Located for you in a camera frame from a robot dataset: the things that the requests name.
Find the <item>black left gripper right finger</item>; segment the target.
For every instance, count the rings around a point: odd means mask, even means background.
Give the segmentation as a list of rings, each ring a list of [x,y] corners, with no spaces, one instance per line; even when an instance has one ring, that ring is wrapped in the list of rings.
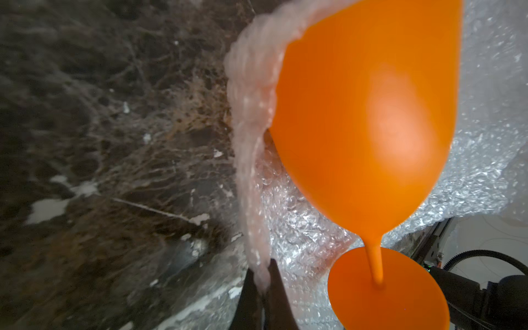
[[[263,328],[266,330],[299,330],[275,259],[270,261],[268,270],[271,282],[263,296]]]

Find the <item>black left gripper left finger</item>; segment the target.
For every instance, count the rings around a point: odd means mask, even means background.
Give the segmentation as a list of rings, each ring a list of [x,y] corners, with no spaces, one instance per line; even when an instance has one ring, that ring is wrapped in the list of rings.
[[[229,330],[262,330],[263,328],[262,296],[255,285],[254,272],[248,269]]]

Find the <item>orange glass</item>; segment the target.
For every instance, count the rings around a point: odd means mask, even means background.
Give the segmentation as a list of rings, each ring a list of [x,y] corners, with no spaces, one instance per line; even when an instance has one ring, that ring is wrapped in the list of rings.
[[[385,233],[427,198],[457,117],[461,1],[358,1],[288,45],[271,134],[284,167],[325,217],[363,246],[331,266],[346,329],[448,329],[448,304]]]

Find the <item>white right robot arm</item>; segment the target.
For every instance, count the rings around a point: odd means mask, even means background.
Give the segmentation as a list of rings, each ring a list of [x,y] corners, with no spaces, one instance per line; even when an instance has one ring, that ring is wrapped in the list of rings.
[[[474,257],[499,259],[521,274],[489,282],[482,289],[479,283],[452,272],[460,262]],[[492,250],[470,250],[451,258],[443,268],[428,267],[427,271],[444,293],[455,329],[527,328],[527,266],[520,261]]]

